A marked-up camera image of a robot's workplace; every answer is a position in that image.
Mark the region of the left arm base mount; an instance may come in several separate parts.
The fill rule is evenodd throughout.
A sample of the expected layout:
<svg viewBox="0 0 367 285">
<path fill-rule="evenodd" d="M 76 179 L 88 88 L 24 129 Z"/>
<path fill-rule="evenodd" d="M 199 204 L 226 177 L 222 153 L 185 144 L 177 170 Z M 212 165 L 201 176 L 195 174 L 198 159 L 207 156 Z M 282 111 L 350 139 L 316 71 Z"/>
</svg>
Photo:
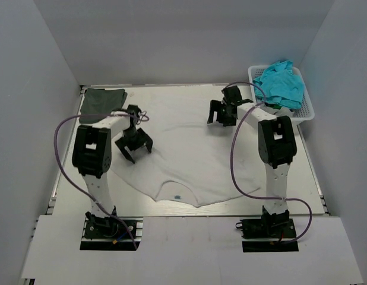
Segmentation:
<svg viewBox="0 0 367 285">
<path fill-rule="evenodd" d="M 81 251 L 136 251 L 128 233 L 131 232 L 136 246 L 140 245 L 143 230 L 142 218 L 123 219 L 120 221 L 106 217 L 96 217 L 86 212 L 80 250 Z"/>
</svg>

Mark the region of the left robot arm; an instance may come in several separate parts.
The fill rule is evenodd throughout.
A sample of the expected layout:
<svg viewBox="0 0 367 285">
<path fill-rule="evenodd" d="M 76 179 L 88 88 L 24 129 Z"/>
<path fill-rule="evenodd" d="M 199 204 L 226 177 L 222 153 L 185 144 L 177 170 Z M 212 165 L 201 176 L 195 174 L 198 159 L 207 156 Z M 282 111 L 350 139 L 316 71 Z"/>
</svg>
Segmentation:
<svg viewBox="0 0 367 285">
<path fill-rule="evenodd" d="M 117 109 L 108 115 L 96 115 L 95 123 L 79 125 L 74 142 L 72 164 L 83 177 L 91 199 L 89 217 L 101 218 L 99 230 L 112 237 L 119 230 L 119 222 L 109 217 L 116 215 L 107 181 L 107 172 L 112 164 L 112 146 L 116 145 L 121 156 L 131 163 L 135 159 L 131 153 L 140 148 L 152 151 L 153 140 L 137 125 L 148 121 L 146 112 L 139 106 L 130 104 L 125 109 Z"/>
</svg>

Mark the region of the white t-shirt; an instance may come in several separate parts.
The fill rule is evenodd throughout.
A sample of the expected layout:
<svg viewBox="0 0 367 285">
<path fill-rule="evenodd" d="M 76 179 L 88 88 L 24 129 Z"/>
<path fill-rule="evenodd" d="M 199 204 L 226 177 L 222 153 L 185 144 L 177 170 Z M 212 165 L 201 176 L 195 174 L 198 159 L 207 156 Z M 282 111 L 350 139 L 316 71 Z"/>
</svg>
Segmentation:
<svg viewBox="0 0 367 285">
<path fill-rule="evenodd" d="M 112 172 L 155 201 L 201 207 L 241 197 L 230 175 L 234 129 L 207 125 L 209 106 L 203 98 L 151 99 L 143 130 L 153 140 L 152 151 L 135 151 L 131 163 L 114 148 Z"/>
</svg>

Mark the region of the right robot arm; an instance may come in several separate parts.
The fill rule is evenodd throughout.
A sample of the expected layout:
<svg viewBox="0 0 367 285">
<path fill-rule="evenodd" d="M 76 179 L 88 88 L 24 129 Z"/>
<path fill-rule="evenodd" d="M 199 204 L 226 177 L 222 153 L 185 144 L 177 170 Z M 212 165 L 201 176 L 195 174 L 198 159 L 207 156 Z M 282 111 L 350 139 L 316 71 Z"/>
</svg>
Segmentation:
<svg viewBox="0 0 367 285">
<path fill-rule="evenodd" d="M 252 100 L 243 99 L 236 85 L 227 85 L 222 94 L 221 101 L 210 101 L 207 123 L 216 121 L 223 126 L 236 126 L 234 137 L 244 122 L 257 130 L 258 154 L 266 173 L 266 196 L 259 198 L 264 201 L 265 219 L 261 228 L 267 236 L 277 236 L 289 219 L 287 175 L 297 153 L 292 121 L 288 116 L 272 115 Z"/>
</svg>

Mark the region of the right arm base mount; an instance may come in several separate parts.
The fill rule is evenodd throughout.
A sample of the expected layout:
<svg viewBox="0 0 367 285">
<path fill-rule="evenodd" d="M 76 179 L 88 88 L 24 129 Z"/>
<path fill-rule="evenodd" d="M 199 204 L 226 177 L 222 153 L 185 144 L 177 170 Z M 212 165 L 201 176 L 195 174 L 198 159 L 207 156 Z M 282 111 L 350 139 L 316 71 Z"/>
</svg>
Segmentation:
<svg viewBox="0 0 367 285">
<path fill-rule="evenodd" d="M 270 214 L 265 208 L 259 218 L 245 218 L 235 224 L 241 231 L 244 253 L 297 252 L 297 234 L 288 210 Z"/>
</svg>

